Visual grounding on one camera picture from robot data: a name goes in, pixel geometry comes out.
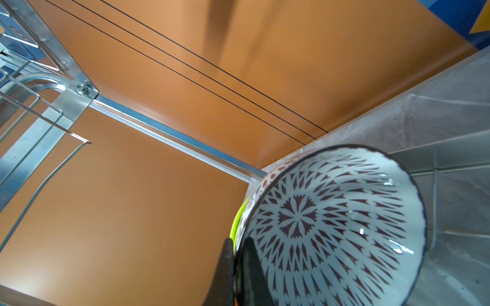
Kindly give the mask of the white maroon patterned bowl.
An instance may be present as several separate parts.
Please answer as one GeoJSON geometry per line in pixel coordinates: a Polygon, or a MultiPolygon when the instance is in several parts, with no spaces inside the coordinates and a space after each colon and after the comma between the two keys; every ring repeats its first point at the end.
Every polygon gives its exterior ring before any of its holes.
{"type": "Polygon", "coordinates": [[[274,305],[404,305],[421,271],[427,223],[412,176],[386,153],[336,145],[286,159],[242,214],[274,305]]]}

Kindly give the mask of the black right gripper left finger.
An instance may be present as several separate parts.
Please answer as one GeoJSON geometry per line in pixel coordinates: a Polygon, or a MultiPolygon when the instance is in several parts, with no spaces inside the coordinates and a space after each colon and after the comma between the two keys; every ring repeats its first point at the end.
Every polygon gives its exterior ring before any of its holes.
{"type": "Polygon", "coordinates": [[[235,305],[234,246],[231,238],[226,238],[223,242],[213,280],[203,305],[235,305]]]}

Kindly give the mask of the lime green bowl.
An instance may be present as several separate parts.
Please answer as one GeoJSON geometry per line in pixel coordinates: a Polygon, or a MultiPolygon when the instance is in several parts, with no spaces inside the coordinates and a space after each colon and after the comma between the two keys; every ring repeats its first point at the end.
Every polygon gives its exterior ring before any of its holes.
{"type": "Polygon", "coordinates": [[[236,242],[236,239],[237,239],[238,227],[239,227],[239,223],[240,223],[242,214],[243,214],[243,212],[244,212],[244,210],[245,210],[245,208],[246,208],[249,200],[250,200],[250,197],[247,197],[246,200],[242,203],[241,207],[237,211],[237,214],[235,215],[234,221],[232,223],[232,227],[230,229],[230,236],[229,236],[229,238],[233,242],[233,252],[236,252],[236,250],[237,250],[237,246],[236,246],[237,245],[237,242],[236,242]]]}

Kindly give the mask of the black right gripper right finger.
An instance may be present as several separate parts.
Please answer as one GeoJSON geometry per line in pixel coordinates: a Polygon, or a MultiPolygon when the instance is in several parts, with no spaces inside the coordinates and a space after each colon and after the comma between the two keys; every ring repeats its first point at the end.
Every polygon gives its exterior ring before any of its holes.
{"type": "Polygon", "coordinates": [[[239,305],[274,305],[251,237],[243,241],[239,251],[239,305]]]}

